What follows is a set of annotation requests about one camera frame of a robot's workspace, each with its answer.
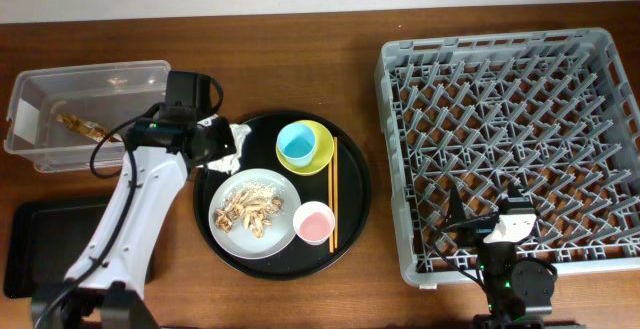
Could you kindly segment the white napkin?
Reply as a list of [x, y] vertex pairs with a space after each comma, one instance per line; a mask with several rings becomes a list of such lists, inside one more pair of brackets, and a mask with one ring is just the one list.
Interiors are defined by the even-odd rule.
[[[208, 120], [216, 117], [220, 116], [214, 114], [211, 117], [199, 121], [198, 123], [208, 125]], [[233, 175], [240, 170], [240, 159], [243, 153], [243, 145], [251, 133], [251, 128], [246, 124], [230, 124], [230, 127], [235, 139], [237, 152], [222, 159], [209, 162], [207, 165], [203, 165], [203, 167], [208, 170], [222, 172], [229, 175]]]

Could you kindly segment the brown snack wrapper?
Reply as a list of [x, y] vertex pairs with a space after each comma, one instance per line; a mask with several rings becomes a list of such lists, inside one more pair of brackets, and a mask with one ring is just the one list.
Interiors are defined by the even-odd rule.
[[61, 113], [56, 116], [56, 121], [63, 124], [70, 131], [90, 138], [95, 142], [100, 142], [108, 134], [108, 131], [101, 125], [76, 115]]

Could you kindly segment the pink cup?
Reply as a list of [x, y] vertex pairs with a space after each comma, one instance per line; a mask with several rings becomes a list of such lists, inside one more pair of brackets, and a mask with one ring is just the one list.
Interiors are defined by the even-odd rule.
[[302, 204], [294, 213], [293, 228], [309, 245], [320, 245], [329, 239], [329, 207], [319, 201]]

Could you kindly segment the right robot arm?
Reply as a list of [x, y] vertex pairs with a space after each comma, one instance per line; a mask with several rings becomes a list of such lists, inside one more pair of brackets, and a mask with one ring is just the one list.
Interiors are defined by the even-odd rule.
[[457, 190], [450, 191], [443, 231], [460, 248], [476, 251], [473, 280], [484, 292], [489, 312], [478, 314], [473, 328], [545, 328], [552, 312], [557, 269], [537, 258], [520, 258], [518, 246], [533, 232], [538, 212], [513, 184], [498, 200], [498, 210], [468, 218]]

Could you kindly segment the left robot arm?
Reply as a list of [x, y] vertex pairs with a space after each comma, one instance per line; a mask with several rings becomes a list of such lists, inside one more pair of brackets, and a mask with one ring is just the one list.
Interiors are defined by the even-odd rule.
[[160, 229], [192, 167], [236, 151], [224, 117], [167, 121], [140, 115], [122, 123], [125, 156], [116, 189], [80, 257], [60, 285], [31, 301], [36, 328], [155, 328], [143, 302], [147, 268]]

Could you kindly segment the grey dishwasher rack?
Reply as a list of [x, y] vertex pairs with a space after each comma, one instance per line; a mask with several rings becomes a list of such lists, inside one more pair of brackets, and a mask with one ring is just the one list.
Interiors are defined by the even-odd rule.
[[563, 275], [639, 266], [639, 107], [611, 34], [566, 29], [400, 40], [375, 85], [403, 280], [461, 283], [476, 254], [445, 225], [493, 212], [512, 182], [539, 217], [518, 248]]

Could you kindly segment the food scraps pile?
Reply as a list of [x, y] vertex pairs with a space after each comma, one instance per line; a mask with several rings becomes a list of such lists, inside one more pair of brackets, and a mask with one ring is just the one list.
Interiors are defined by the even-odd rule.
[[223, 205], [215, 209], [214, 225], [229, 234], [238, 223], [254, 238], [261, 239], [266, 228], [272, 225], [272, 218], [282, 211], [283, 205], [284, 200], [273, 184], [248, 181], [234, 189]]

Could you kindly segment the blue cup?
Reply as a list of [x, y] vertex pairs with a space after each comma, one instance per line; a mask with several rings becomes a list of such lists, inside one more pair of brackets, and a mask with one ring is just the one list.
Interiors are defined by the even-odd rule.
[[315, 154], [316, 135], [304, 123], [291, 123], [280, 130], [276, 145], [286, 162], [297, 168], [305, 167]]

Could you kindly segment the yellow bowl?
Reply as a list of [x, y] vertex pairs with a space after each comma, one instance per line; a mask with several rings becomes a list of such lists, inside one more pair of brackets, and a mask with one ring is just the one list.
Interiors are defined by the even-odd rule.
[[280, 163], [289, 171], [302, 176], [310, 176], [320, 172], [329, 164], [334, 153], [334, 138], [328, 128], [313, 120], [299, 120], [297, 124], [306, 125], [315, 135], [315, 152], [306, 166], [296, 167], [291, 164], [276, 145], [276, 155]]

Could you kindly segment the grey plate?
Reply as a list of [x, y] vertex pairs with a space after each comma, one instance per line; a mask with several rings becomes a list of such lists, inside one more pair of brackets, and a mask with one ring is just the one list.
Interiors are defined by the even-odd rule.
[[[264, 236], [256, 239], [236, 223], [229, 234], [214, 225], [214, 211], [223, 205], [223, 201], [238, 189], [242, 183], [258, 181], [273, 184], [278, 195], [284, 200], [283, 209], [272, 218]], [[275, 255], [283, 250], [295, 237], [293, 214], [301, 205], [300, 196], [294, 185], [283, 175], [267, 169], [249, 169], [238, 172], [226, 179], [215, 191], [209, 204], [208, 221], [215, 242], [228, 254], [240, 259], [256, 260]]]

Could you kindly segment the left wooden chopstick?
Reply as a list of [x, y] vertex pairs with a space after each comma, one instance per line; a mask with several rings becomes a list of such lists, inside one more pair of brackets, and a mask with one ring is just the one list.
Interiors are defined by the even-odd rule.
[[328, 164], [328, 207], [329, 207], [329, 223], [330, 223], [330, 233], [329, 233], [329, 252], [331, 254], [334, 253], [334, 226], [335, 226], [335, 218], [333, 211], [333, 159]]

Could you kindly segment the wooden chopstick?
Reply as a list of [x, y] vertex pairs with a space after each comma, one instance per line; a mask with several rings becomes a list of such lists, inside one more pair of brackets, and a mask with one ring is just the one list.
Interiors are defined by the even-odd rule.
[[333, 212], [335, 217], [335, 226], [333, 231], [333, 250], [337, 250], [338, 246], [338, 229], [339, 229], [339, 204], [338, 204], [338, 139], [333, 138], [334, 141], [334, 154], [332, 157], [332, 169], [333, 169]]
[[334, 226], [335, 226], [335, 218], [333, 211], [333, 159], [328, 164], [328, 207], [329, 207], [329, 223], [330, 223], [330, 233], [329, 233], [329, 252], [331, 254], [334, 253]]

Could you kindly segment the right wooden chopstick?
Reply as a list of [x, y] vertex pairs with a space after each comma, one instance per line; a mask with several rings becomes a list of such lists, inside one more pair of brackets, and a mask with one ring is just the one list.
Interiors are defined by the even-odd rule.
[[339, 229], [339, 204], [338, 204], [338, 139], [333, 138], [334, 141], [334, 154], [332, 157], [332, 169], [333, 169], [333, 212], [335, 217], [335, 226], [333, 231], [333, 250], [337, 250], [338, 246], [338, 229]]

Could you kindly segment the clear plastic bin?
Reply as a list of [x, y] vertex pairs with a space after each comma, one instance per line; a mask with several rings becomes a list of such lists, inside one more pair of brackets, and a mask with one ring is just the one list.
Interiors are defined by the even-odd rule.
[[96, 142], [57, 116], [111, 130], [164, 100], [170, 70], [164, 60], [149, 60], [24, 71], [9, 101], [4, 149], [42, 173], [85, 170]]

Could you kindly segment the black rectangular tray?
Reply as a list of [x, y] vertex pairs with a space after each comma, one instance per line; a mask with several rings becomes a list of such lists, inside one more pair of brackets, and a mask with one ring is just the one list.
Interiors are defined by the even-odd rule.
[[4, 294], [28, 298], [59, 283], [88, 245], [108, 205], [107, 196], [36, 201], [14, 212]]

